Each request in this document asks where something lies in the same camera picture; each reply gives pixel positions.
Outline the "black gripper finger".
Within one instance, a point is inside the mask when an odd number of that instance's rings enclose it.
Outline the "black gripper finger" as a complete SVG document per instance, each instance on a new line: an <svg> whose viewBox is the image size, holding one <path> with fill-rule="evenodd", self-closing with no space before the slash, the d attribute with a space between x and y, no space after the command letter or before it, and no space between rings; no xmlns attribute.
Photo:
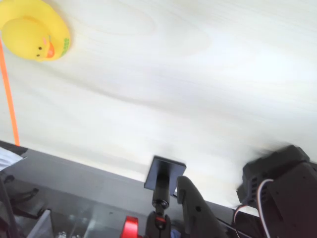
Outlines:
<svg viewBox="0 0 317 238"><path fill-rule="evenodd" d="M185 233L188 237L227 237L196 186L186 176L177 178L177 203L182 205Z"/></svg>

